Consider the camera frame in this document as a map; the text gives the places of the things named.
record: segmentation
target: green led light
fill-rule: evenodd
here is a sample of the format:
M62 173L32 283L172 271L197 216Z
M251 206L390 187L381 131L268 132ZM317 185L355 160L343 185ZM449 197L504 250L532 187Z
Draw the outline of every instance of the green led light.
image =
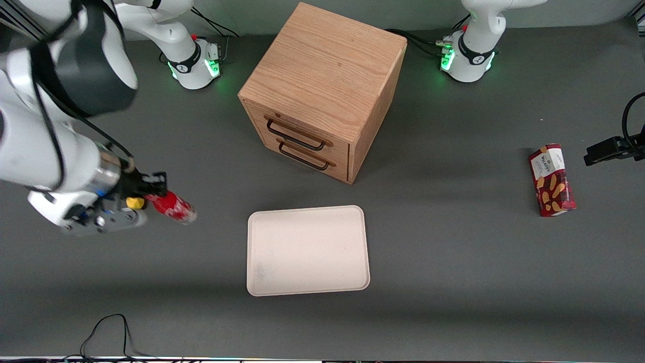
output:
M444 58L445 59L441 61L441 68L443 68L443 70L449 70L450 66L452 65L453 59L455 59L455 51L451 49L450 52L448 52L448 54L444 56Z
M211 61L209 59L204 59L204 64L206 65L206 68L210 72L211 77L215 78L219 76L219 62L218 61Z
M170 65L170 62L168 62L168 68L170 68L170 72L172 72L172 77L173 77L174 79L177 79L177 74L175 74L175 70L174 70L174 69L172 68L172 66Z
M495 57L495 52L490 55L490 60L488 61L488 65L486 66L486 70L490 69L490 66L493 64L493 58Z

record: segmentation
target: drawer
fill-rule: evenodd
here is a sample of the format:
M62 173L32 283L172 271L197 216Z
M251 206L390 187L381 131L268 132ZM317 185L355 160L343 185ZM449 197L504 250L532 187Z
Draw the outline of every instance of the drawer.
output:
M346 161L343 163L337 163L332 160L324 159L320 155L282 138L274 137L265 139L264 144L270 150L278 152L291 160L318 170L332 178L336 178L344 182L347 181Z
M336 164L347 165L349 144L329 136L321 136L315 130L303 129L287 120L286 116L256 104L247 104L248 112L264 143L280 138L290 145L297 145L309 154Z

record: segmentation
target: red spray can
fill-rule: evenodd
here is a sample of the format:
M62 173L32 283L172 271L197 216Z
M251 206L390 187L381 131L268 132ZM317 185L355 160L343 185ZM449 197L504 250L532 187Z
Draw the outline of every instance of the red spray can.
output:
M168 191L166 196L146 195L146 199L161 214L169 216L181 224L190 224L197 219L195 208L171 191Z

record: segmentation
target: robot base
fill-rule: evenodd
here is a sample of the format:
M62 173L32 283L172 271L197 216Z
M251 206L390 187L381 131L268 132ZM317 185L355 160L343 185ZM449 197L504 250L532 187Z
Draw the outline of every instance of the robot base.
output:
M464 32L462 30L443 38L444 41L456 45L457 40ZM448 53L441 59L441 70L448 73L454 80L464 83L478 81L484 73L490 69L495 52L479 65L472 65L468 58L459 50L459 47L452 46Z
M221 73L217 44L209 43L203 39L198 39L195 42L199 45L201 59L188 73L181 73L168 63L172 76L189 90L198 90L208 86Z

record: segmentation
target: wooden cabinet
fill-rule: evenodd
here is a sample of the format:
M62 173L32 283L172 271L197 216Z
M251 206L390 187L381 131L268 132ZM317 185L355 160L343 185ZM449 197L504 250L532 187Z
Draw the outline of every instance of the wooden cabinet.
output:
M266 147L351 184L405 50L403 37L300 3L238 96Z

